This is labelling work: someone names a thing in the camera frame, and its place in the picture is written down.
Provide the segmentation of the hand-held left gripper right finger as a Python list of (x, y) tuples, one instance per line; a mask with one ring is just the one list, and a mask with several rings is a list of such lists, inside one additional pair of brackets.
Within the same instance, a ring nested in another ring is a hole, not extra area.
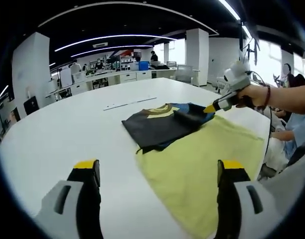
[(275, 197), (238, 161), (218, 160), (218, 239), (273, 239), (282, 221)]

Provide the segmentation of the person's right hand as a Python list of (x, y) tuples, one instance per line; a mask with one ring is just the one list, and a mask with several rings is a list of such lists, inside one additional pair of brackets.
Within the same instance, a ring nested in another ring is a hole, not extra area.
[(271, 89), (269, 87), (249, 85), (238, 91), (239, 103), (237, 108), (266, 107)]

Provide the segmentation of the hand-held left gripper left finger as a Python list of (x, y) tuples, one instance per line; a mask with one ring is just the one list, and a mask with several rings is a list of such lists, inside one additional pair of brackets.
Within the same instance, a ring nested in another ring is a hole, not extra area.
[(81, 161), (44, 196), (35, 221), (51, 239), (101, 239), (100, 203), (99, 160)]

